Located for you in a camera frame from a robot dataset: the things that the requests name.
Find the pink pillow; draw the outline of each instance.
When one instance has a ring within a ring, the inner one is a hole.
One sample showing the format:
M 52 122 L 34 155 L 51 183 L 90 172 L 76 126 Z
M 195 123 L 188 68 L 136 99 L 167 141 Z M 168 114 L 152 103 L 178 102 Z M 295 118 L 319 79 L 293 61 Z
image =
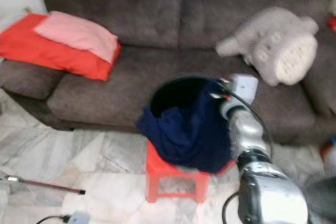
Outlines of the pink pillow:
M 34 31 L 55 42 L 87 50 L 111 63 L 118 47 L 118 38 L 102 26 L 66 13 L 51 12 Z

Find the black cable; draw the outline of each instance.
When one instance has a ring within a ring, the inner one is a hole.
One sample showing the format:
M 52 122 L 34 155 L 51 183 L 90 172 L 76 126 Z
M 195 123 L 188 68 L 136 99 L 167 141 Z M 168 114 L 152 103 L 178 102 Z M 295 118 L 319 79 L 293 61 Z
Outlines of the black cable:
M 228 88 L 225 87 L 224 85 L 222 85 L 221 83 L 219 83 L 219 82 L 217 82 L 217 83 L 218 83 L 218 85 L 220 85 L 224 89 L 224 91 L 227 94 L 233 96 L 238 101 L 240 101 L 242 104 L 244 104 L 246 107 L 248 107 L 248 109 L 253 113 L 253 115 L 255 116 L 255 118 L 262 125 L 262 127 L 264 128 L 264 131 L 265 131 L 266 138 L 267 138 L 267 140 L 269 142 L 269 145 L 270 145 L 270 158 L 272 160 L 272 158 L 273 158 L 273 152 L 274 152 L 274 150 L 273 150 L 274 141 L 273 141 L 273 138 L 272 138 L 271 134 L 269 134 L 269 131 L 268 131 L 267 127 L 266 127 L 266 124 L 263 122 L 263 120 L 261 119 L 261 117 L 259 116 L 259 114 L 243 98 L 241 98 L 240 96 L 236 95 L 234 92 L 228 90 Z
M 230 197 L 228 197 L 223 205 L 223 208 L 222 208 L 222 221 L 223 221 L 223 224 L 227 224 L 226 222 L 226 209 L 227 209 L 227 206 L 229 205 L 229 203 L 231 202 L 231 200 L 238 196 L 238 192 L 235 192 L 233 194 L 231 194 Z
M 35 224 L 41 224 L 45 220 L 54 219 L 54 218 L 61 219 L 64 223 L 68 223 L 68 220 L 70 219 L 70 217 L 71 217 L 70 215 L 64 215 L 64 216 L 51 215 L 51 216 L 48 216 L 46 218 L 43 218 L 42 220 L 36 222 Z

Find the marble floor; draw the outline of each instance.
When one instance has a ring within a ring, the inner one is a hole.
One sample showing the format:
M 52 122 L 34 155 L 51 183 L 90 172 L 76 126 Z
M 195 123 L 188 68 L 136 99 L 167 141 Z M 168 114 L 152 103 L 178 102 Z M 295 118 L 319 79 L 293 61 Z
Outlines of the marble floor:
M 26 179 L 87 190 L 86 195 L 0 182 L 0 223 L 34 224 L 48 215 L 86 211 L 108 223 L 222 223 L 221 207 L 239 186 L 238 170 L 212 176 L 207 200 L 144 199 L 147 140 L 113 131 L 55 131 L 39 123 L 0 90 L 0 171 Z M 322 171 L 313 146 L 275 146 L 274 162 L 294 181 Z M 164 192 L 191 191 L 190 181 L 165 179 Z M 239 223 L 237 200 L 228 209 L 229 223 Z M 50 220 L 48 223 L 60 223 Z

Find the sofa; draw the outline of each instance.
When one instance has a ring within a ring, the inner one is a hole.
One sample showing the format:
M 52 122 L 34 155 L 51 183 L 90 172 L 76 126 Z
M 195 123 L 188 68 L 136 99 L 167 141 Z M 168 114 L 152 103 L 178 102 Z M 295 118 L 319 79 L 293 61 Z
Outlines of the sofa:
M 268 7 L 310 16 L 319 25 L 319 49 L 306 77 L 271 87 L 261 79 L 253 107 L 278 143 L 322 144 L 336 134 L 336 36 L 328 29 L 331 0 L 45 0 L 59 10 L 94 21 L 122 45 L 109 81 L 5 61 L 0 84 L 20 106 L 58 130 L 134 132 L 157 87 L 181 74 L 228 78 L 252 74 L 240 56 L 221 58 L 217 41 Z

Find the stool leg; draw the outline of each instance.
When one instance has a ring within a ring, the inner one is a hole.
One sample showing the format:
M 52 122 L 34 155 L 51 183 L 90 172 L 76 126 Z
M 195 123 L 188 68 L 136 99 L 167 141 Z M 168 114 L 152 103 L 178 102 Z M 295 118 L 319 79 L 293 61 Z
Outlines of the stool leg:
M 198 203 L 205 201 L 206 192 L 209 185 L 209 174 L 202 174 L 196 179 L 195 200 Z
M 155 203 L 159 191 L 160 177 L 148 174 L 146 175 L 146 200 L 149 203 Z

